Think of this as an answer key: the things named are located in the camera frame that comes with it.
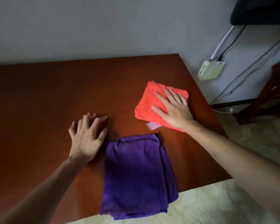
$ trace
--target person's left arm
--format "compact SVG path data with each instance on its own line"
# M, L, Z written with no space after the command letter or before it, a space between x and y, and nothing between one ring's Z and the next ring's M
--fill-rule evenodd
M105 128L97 137L98 129L107 117L96 118L89 113L75 122L69 133L72 138L70 156L24 201L18 204L0 224L49 223L57 205L80 170L96 155L107 135Z

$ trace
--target red cloth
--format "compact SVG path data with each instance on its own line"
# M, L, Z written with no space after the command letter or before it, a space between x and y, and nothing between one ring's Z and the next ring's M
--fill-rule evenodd
M156 106L156 107L159 107L160 109L162 109L165 113L167 113L165 105L154 94L154 91L157 91L162 96L167 97L165 92L163 91L163 87L164 87L164 85L162 85L160 83L156 83L154 81L147 83L144 94L134 111L135 117L137 119L142 119L142 120L149 121L149 122L155 122L164 127L172 128L172 129L183 132L182 130L174 128L171 125L169 125L168 123L166 123L165 120L163 120L158 114L156 114L151 109L151 106ZM179 93L182 94L183 97L186 98L186 100L188 102L189 94L186 90L175 89L171 86L166 86L166 88L167 89L172 88L172 90L176 94L179 94Z

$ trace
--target floor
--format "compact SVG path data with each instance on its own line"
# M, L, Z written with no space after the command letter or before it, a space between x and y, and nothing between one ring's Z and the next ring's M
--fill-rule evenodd
M228 137L280 164L280 120L239 126L231 114L217 113ZM116 223L279 223L233 180L222 181L179 194L168 214L113 221L108 216L92 216L71 224Z

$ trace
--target pink tag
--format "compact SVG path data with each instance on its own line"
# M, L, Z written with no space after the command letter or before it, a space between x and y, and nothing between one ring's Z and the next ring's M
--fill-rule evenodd
M153 130L162 126L162 125L157 124L155 122L149 122L149 123L146 123L146 125L147 125L147 127L149 128L150 131L153 131Z

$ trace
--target glossy wooden surface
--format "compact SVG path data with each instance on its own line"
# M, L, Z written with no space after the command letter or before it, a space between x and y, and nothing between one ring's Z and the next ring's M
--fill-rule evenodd
M109 140L158 132L180 192L230 178L187 134L149 131L135 118L150 80L187 90L194 118L225 135L178 54L0 66L0 218L68 157L67 130L87 112L109 116ZM99 214L103 153L75 179L53 223Z

